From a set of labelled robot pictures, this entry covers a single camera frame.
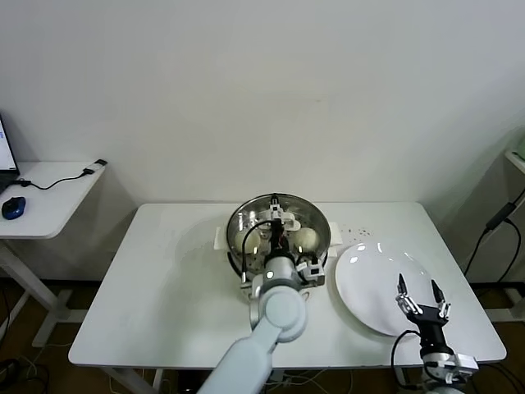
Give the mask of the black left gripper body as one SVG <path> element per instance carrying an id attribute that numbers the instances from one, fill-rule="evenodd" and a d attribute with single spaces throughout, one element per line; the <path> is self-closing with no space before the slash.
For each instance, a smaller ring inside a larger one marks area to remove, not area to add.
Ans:
<path id="1" fill-rule="evenodd" d="M 284 225 L 281 220 L 271 220 L 270 252 L 268 258 L 291 258 L 289 242 L 284 234 Z"/>

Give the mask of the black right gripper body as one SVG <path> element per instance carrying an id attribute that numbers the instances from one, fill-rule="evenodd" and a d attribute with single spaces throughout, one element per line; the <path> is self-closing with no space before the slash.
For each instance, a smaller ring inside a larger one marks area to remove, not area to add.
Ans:
<path id="1" fill-rule="evenodd" d="M 406 313 L 407 319 L 414 323 L 421 336 L 422 348 L 447 348 L 443 327 L 448 323 L 445 318 L 439 315 L 438 308 L 421 307 L 421 313 L 409 311 Z"/>

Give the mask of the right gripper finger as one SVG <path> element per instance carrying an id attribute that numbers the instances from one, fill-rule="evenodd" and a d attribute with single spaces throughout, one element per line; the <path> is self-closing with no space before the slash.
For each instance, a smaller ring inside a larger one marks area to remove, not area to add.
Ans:
<path id="1" fill-rule="evenodd" d="M 438 316 L 443 319 L 448 319 L 450 315 L 450 303 L 445 300 L 445 295 L 434 280 L 431 280 L 431 288 L 438 305 Z"/>
<path id="2" fill-rule="evenodd" d="M 402 273 L 400 273 L 398 276 L 397 291 L 398 294 L 395 297 L 395 300 L 401 311 L 405 315 L 418 314 L 418 304 L 409 295 L 408 288 Z"/>

